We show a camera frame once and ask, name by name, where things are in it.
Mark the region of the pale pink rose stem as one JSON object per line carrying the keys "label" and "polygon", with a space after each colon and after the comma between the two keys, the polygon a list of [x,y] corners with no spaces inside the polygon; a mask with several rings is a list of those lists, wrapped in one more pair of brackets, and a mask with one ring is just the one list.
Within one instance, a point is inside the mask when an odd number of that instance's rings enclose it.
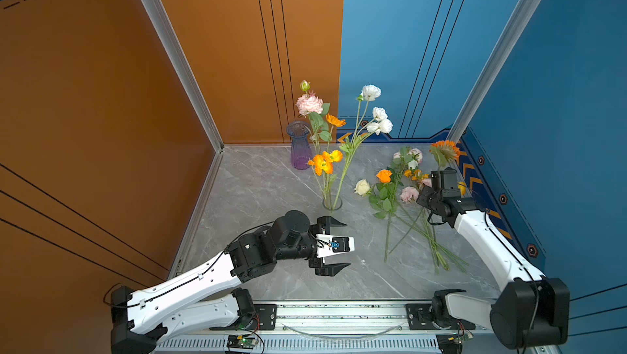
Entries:
{"label": "pale pink rose stem", "polygon": [[419,191],[415,187],[405,187],[401,191],[397,204],[401,212],[398,214],[395,213],[393,217],[400,221],[400,223],[405,224],[408,229],[392,249],[388,251],[388,254],[395,251],[411,234],[419,234],[426,240],[436,273],[439,273],[441,270],[448,272],[451,270],[451,266],[455,266],[460,271],[466,272],[466,267],[468,266],[467,262],[439,243],[436,233],[436,227],[439,223],[432,224],[429,222],[426,209],[418,206],[417,213],[412,215],[409,212],[406,205],[416,204],[418,197]]}

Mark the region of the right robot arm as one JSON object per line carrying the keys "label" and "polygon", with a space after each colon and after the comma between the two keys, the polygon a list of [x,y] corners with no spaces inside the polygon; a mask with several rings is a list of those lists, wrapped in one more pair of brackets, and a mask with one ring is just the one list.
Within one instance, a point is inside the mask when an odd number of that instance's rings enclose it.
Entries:
{"label": "right robot arm", "polygon": [[493,301],[463,290],[439,290],[431,315],[441,328],[468,321],[490,329],[508,349],[565,344],[568,340],[570,291],[558,278],[548,278],[499,233],[486,210],[462,196],[455,169],[432,172],[431,183],[417,202],[470,243],[501,291]]}

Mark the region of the clear glass vase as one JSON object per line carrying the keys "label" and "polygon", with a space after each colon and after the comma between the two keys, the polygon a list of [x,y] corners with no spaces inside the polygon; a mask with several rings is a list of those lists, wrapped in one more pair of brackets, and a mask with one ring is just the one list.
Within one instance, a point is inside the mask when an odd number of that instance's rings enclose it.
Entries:
{"label": "clear glass vase", "polygon": [[328,184],[323,188],[323,207],[328,211],[337,211],[343,206],[343,200],[333,190],[333,185]]}

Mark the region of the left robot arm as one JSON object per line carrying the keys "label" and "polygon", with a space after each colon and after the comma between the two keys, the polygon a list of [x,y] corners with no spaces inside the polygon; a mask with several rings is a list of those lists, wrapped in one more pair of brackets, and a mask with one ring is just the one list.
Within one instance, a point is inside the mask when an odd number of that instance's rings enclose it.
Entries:
{"label": "left robot arm", "polygon": [[256,308],[242,284],[274,271],[282,260],[303,259],[319,277],[334,277],[345,263],[333,256],[355,250],[352,236],[331,234],[341,222],[323,216],[316,223],[291,210],[272,223],[238,235],[217,256],[161,284],[142,290],[122,285],[106,301],[111,309],[113,353],[151,353],[187,332],[248,326]]}

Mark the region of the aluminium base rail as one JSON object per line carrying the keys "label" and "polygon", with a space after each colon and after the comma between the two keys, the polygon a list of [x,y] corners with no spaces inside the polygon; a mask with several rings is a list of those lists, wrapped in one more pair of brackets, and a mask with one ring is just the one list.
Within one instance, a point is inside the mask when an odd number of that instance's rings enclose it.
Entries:
{"label": "aluminium base rail", "polygon": [[185,332],[157,353],[226,353],[229,335],[254,334],[253,353],[506,353],[493,332],[468,321],[436,326],[429,300],[274,301],[241,330]]}

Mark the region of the orange gerbera stem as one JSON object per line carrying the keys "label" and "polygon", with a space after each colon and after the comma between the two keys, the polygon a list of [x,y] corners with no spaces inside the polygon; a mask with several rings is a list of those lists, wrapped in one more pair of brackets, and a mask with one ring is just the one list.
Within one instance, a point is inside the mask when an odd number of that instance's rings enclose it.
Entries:
{"label": "orange gerbera stem", "polygon": [[446,169],[447,167],[456,168],[459,165],[461,150],[451,140],[432,143],[429,151],[436,160],[438,170]]}

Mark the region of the cream rose stem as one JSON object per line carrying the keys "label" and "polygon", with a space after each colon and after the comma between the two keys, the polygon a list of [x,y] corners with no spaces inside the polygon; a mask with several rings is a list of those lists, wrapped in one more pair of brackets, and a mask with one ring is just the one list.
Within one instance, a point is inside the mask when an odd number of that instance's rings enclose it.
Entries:
{"label": "cream rose stem", "polygon": [[367,179],[359,180],[355,187],[354,193],[359,195],[360,197],[365,197],[371,193],[372,185],[367,181]]}

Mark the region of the orange ranunculus stem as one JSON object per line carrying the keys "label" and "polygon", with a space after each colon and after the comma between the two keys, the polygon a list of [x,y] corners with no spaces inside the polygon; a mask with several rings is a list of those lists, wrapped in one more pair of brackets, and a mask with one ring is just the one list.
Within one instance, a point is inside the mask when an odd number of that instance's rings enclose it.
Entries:
{"label": "orange ranunculus stem", "polygon": [[377,175],[377,183],[372,186],[368,201],[374,210],[374,217],[386,222],[384,262],[388,260],[390,252],[391,223],[396,210],[398,179],[391,169],[382,169]]}

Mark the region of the yellow flower stem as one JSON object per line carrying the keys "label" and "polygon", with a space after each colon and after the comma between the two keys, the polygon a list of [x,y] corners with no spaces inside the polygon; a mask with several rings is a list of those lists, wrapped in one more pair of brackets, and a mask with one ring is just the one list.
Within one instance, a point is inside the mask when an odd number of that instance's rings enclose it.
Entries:
{"label": "yellow flower stem", "polygon": [[462,197],[467,194],[467,187],[463,182],[458,183],[458,188],[460,190],[460,195],[462,195]]}

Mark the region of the small circuit board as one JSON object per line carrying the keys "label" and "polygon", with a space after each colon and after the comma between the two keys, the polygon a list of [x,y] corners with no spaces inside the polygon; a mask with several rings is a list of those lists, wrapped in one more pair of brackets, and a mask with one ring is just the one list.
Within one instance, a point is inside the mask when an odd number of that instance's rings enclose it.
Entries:
{"label": "small circuit board", "polygon": [[261,341],[254,334],[231,334],[225,344],[226,353],[253,353],[261,349]]}

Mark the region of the purple glass vase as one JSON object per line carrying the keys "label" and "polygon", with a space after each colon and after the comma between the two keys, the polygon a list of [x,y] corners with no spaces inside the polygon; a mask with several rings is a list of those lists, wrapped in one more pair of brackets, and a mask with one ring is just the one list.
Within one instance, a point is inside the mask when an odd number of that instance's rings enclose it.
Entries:
{"label": "purple glass vase", "polygon": [[303,121],[294,121],[286,128],[291,138],[291,163],[295,169],[307,170],[313,153],[310,147],[310,127]]}

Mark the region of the pink white bud stem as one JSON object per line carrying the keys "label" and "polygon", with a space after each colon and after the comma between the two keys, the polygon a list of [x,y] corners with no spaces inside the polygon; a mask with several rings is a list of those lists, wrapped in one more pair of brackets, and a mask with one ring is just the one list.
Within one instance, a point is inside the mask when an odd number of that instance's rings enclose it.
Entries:
{"label": "pink white bud stem", "polygon": [[399,170],[405,178],[418,181],[422,178],[420,165],[423,159],[420,149],[405,147],[393,154],[392,167]]}

